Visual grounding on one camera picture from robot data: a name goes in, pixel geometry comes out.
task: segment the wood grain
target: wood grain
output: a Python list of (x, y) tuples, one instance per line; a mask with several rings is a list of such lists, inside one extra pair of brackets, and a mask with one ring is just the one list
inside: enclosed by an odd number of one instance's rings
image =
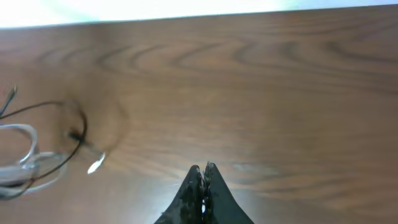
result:
[[(55, 186), (0, 203), (2, 223), (152, 223), (206, 161), (256, 223), (397, 223), (397, 13), (0, 30), (1, 93), (20, 86), (10, 110), (76, 98), (90, 140), (111, 151), (91, 176), (77, 159)], [(35, 125), (51, 148), (50, 119), (9, 122)]]

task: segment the white cable tip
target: white cable tip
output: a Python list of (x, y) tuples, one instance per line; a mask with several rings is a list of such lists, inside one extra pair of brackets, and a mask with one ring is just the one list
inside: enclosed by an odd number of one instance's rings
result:
[(95, 171), (101, 166), (102, 162), (103, 162), (104, 159), (105, 159), (105, 155), (106, 155), (105, 152), (103, 152), (101, 158), (100, 158), (99, 160), (95, 161), (95, 162), (90, 166), (90, 168), (88, 168), (87, 174), (92, 174), (93, 172), (95, 172)]

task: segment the brown tabletop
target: brown tabletop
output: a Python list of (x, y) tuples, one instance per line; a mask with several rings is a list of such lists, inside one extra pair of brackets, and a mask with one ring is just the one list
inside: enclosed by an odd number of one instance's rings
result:
[[(153, 223), (190, 166), (212, 161), (255, 223), (397, 223), (397, 15), (0, 30), (0, 93), (20, 90), (9, 111), (77, 99), (88, 140), (109, 152), (94, 174), (78, 156), (53, 186), (1, 202), (0, 222)], [(12, 122), (35, 126), (41, 150), (61, 147), (57, 110)]]

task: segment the cable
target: cable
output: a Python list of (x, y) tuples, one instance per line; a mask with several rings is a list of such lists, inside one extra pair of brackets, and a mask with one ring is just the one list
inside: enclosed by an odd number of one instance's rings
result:
[[(31, 106), (27, 106), (25, 108), (19, 109), (17, 111), (11, 112), (9, 114), (6, 114), (4, 116), (0, 116), (0, 120), (14, 116), (16, 114), (19, 114), (21, 112), (27, 111), (27, 110), (31, 110), (34, 108), (38, 108), (41, 106), (46, 106), (46, 105), (57, 105), (57, 106), (64, 106), (65, 102), (64, 101), (46, 101), (46, 102), (42, 102), (42, 103), (38, 103), (35, 105), (31, 105)], [(58, 166), (54, 167), (53, 169), (51, 169), (50, 171), (46, 172), (45, 174), (42, 174), (38, 177), (32, 177), (27, 181), (27, 185), (24, 189), (22, 189), (19, 193), (15, 194), (15, 195), (1, 195), (0, 194), (0, 200), (11, 200), (14, 198), (18, 198), (21, 195), (23, 195), (24, 193), (26, 193), (34, 184), (35, 181), (43, 179), (44, 177), (47, 177), (48, 175), (56, 172), (57, 170), (59, 170), (60, 168), (62, 168), (81, 148), (81, 146), (83, 145), (83, 143), (85, 142), (86, 139), (86, 135), (87, 135), (87, 129), (88, 129), (88, 122), (87, 122), (87, 117), (86, 114), (83, 112), (83, 110), (81, 110), (80, 107), (77, 108), (78, 110), (78, 114), (80, 115), (81, 120), (83, 121), (83, 131), (81, 132), (80, 138), (78, 140), (78, 144), (76, 146), (76, 148), (74, 148), (74, 150), (72, 151), (72, 153), (63, 161), (61, 162)]]

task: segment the black cable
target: black cable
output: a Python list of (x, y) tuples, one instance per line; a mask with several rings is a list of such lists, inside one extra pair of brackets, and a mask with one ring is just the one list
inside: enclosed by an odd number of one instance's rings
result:
[[(45, 106), (45, 105), (57, 105), (57, 106), (63, 106), (65, 103), (62, 101), (46, 101), (43, 103), (38, 103), (32, 106), (27, 106), (25, 108), (19, 109), (17, 111), (11, 112), (9, 114), (6, 114), (4, 116), (0, 116), (0, 119), (5, 119), (8, 118), (10, 116), (13, 116), (15, 114), (27, 111), (27, 110), (31, 110), (34, 108), (38, 108), (41, 106)], [(26, 188), (24, 188), (23, 190), (21, 190), (21, 192), (19, 192), (18, 194), (15, 195), (11, 195), (11, 196), (5, 196), (5, 195), (0, 195), (0, 200), (12, 200), (14, 198), (18, 198), (21, 195), (23, 195), (29, 188), (31, 188), (34, 184), (35, 181), (43, 179), (44, 177), (54, 173), (55, 171), (59, 170), (62, 166), (64, 166), (81, 148), (81, 146), (84, 144), (85, 139), (86, 139), (86, 135), (87, 135), (87, 129), (88, 129), (88, 122), (87, 122), (87, 116), (86, 114), (83, 112), (83, 110), (81, 110), (81, 108), (78, 108), (78, 113), (80, 115), (81, 120), (83, 121), (83, 131), (80, 134), (80, 138), (77, 140), (78, 144), (76, 146), (76, 148), (72, 151), (72, 153), (63, 161), (61, 162), (61, 164), (59, 164), (58, 166), (54, 167), (52, 170), (48, 171), (45, 174), (42, 174), (38, 177), (32, 177), (28, 180), (28, 184), (26, 186)]]

